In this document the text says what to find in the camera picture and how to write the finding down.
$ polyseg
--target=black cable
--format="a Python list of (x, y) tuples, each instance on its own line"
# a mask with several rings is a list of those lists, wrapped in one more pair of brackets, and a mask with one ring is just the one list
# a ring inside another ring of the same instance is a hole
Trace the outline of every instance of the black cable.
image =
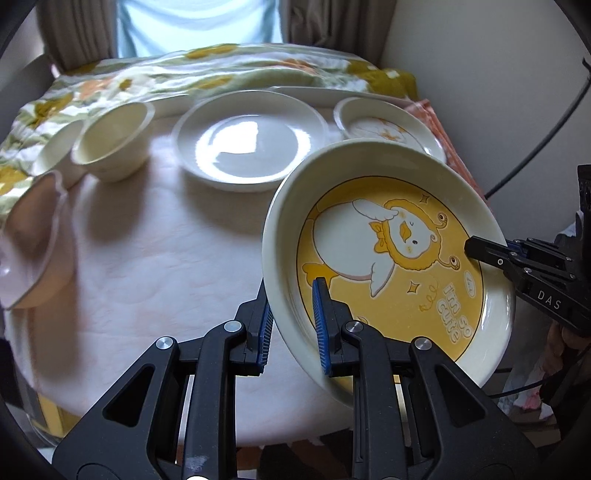
[(585, 59), (583, 59), (583, 65), (589, 71), (589, 76), (587, 77), (587, 81), (585, 81), (583, 88), (581, 89), (577, 97), (574, 99), (574, 102), (570, 104), (568, 110), (566, 110), (562, 118), (558, 120), (558, 123), (554, 126), (550, 133), (548, 133), (548, 135), (544, 137), (544, 139), (530, 152), (530, 154), (527, 155), (527, 157), (525, 157), (513, 170), (511, 170), (506, 177), (504, 177), (499, 183), (497, 183), (493, 188), (491, 188), (487, 194), (484, 195), (484, 198), (486, 200), (488, 200), (496, 192), (503, 188), (507, 184), (507, 182), (509, 182), (513, 177), (515, 177), (515, 175), (517, 175), (521, 170), (523, 170), (523, 168), (529, 162), (531, 162), (538, 155), (538, 153), (540, 153), (544, 149), (544, 147), (548, 145), (548, 143), (550, 143), (550, 141), (556, 136), (556, 134), (560, 131), (560, 129), (569, 120), (574, 111), (583, 101), (583, 98), (585, 97), (585, 95), (587, 95), (589, 88), (591, 88), (591, 65), (587, 63), (587, 60)]
[[(585, 355), (587, 355), (587, 353), (589, 352), (590, 349), (591, 349), (591, 343), (588, 344), (587, 347), (585, 348), (585, 350), (583, 350), (577, 356), (576, 360), (573, 362), (573, 365), (571, 365), (570, 367), (568, 367), (568, 369), (570, 370), (573, 366), (575, 366), (576, 364), (578, 364), (583, 359), (583, 357)], [(497, 398), (508, 397), (509, 395), (515, 395), (516, 393), (521, 393), (521, 392), (524, 392), (526, 390), (531, 390), (532, 388), (539, 387), (539, 386), (544, 385), (545, 383), (549, 382), (553, 378), (556, 378), (557, 376), (561, 375), (562, 373), (564, 373), (564, 371), (566, 369), (567, 369), (566, 367), (562, 367), (555, 374), (550, 375), (549, 377), (543, 378), (542, 380), (538, 380), (537, 382), (530, 383), (529, 385), (524, 385), (523, 387), (515, 388), (513, 390), (508, 390), (506, 392), (495, 393), (494, 395), (489, 395), (489, 398), (495, 400)]]

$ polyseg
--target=pink bowl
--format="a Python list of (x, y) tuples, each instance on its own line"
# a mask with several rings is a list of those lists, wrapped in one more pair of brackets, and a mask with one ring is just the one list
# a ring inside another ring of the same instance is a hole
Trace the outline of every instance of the pink bowl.
[(9, 309), (36, 307), (74, 273), (74, 236), (61, 174), (40, 176), (16, 202), (0, 231), (0, 302)]

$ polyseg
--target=silver screw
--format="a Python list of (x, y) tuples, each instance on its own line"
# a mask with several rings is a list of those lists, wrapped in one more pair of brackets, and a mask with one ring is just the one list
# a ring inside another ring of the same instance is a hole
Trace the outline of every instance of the silver screw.
[(354, 320), (352, 322), (347, 323), (347, 325), (345, 325), (345, 328), (348, 332), (359, 333), (361, 330), (363, 330), (363, 323), (358, 320)]
[(230, 320), (226, 322), (223, 326), (223, 329), (227, 332), (237, 332), (242, 328), (242, 323), (238, 320)]
[(170, 337), (160, 337), (156, 340), (156, 348), (160, 348), (161, 350), (167, 350), (172, 347), (174, 340)]
[(433, 343), (428, 338), (420, 337), (414, 341), (414, 346), (419, 350), (430, 350), (433, 346)]

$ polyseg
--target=duck beak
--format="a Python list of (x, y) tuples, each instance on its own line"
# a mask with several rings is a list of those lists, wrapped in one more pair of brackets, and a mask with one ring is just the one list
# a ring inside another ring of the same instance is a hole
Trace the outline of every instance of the duck beak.
[(400, 224), (400, 238), (406, 243), (406, 240), (408, 240), (412, 234), (413, 233), (410, 231), (410, 228), (408, 228), (407, 223), (402, 222)]

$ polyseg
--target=floral blanket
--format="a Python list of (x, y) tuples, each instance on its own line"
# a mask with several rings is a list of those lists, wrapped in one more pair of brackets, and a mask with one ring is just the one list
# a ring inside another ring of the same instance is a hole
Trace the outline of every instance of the floral blanket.
[(30, 186), (30, 167), (65, 124), (116, 105), (189, 93), (196, 99), (276, 85), (314, 86), (416, 99), (414, 77), (354, 55), (286, 44), (221, 44), (144, 59), (103, 60), (56, 79), (25, 105), (0, 146), (0, 225)]

